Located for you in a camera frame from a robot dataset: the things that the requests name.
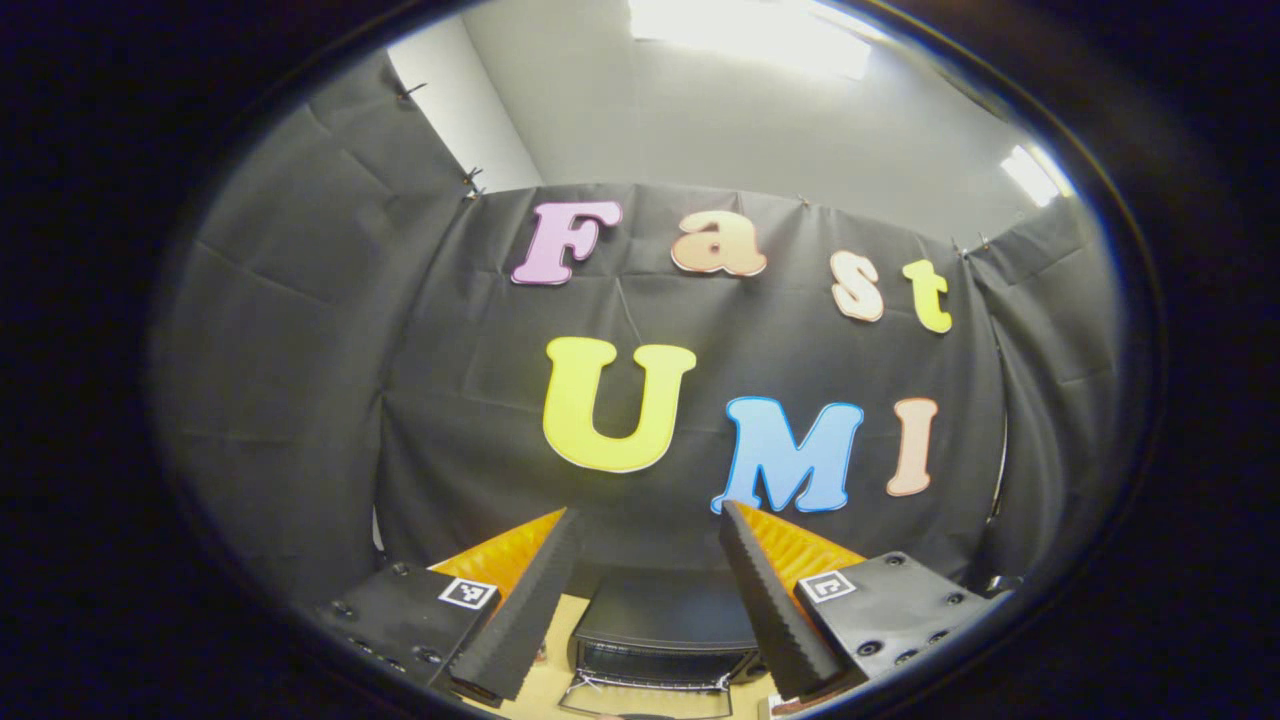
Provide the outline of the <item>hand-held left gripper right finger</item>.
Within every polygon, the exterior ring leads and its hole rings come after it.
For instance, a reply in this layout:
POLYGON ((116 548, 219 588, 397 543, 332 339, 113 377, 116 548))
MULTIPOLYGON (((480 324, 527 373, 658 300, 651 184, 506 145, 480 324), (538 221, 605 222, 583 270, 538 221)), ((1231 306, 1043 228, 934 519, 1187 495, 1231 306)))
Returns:
POLYGON ((812 702, 887 682, 957 639, 1010 587, 966 588, 893 550, 864 556, 727 501, 719 543, 776 689, 812 702))

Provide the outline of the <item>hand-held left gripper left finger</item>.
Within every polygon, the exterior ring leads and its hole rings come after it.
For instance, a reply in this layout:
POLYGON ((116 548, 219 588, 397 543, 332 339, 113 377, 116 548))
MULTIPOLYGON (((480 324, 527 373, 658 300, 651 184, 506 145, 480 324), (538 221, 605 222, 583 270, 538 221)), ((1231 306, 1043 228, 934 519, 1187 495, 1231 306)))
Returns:
POLYGON ((390 562, 316 607, 344 651, 424 694, 515 701, 543 647, 580 550, 558 509, 431 566, 390 562))

